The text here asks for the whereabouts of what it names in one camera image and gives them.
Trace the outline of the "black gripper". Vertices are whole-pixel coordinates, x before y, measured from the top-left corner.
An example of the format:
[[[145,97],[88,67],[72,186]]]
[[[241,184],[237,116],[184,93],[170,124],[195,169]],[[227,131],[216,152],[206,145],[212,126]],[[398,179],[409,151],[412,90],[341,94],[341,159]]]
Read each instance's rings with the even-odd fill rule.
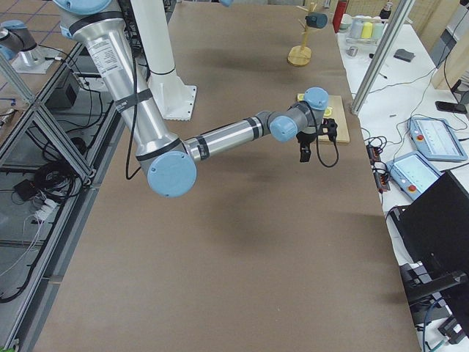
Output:
[[[309,162],[311,158],[311,143],[317,139],[317,134],[299,132],[296,138],[300,145],[300,162]]]

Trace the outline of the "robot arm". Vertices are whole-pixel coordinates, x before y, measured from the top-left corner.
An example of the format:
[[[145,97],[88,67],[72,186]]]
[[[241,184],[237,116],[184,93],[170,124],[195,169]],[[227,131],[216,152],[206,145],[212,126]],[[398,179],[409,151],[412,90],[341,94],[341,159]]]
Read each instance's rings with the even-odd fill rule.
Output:
[[[219,0],[218,2],[225,7],[230,7],[233,3],[233,0]]]
[[[144,76],[132,52],[130,26],[118,1],[58,1],[62,35],[81,43],[92,58],[114,105],[130,130],[134,153],[150,188],[164,197],[179,197],[196,181],[196,163],[260,137],[279,142],[297,139],[307,161],[310,144],[333,121],[325,118],[328,93],[306,90],[286,112],[262,111],[193,138],[182,140],[166,126],[191,117],[196,88],[177,75],[165,10],[151,1],[130,7],[144,48],[149,75]]]

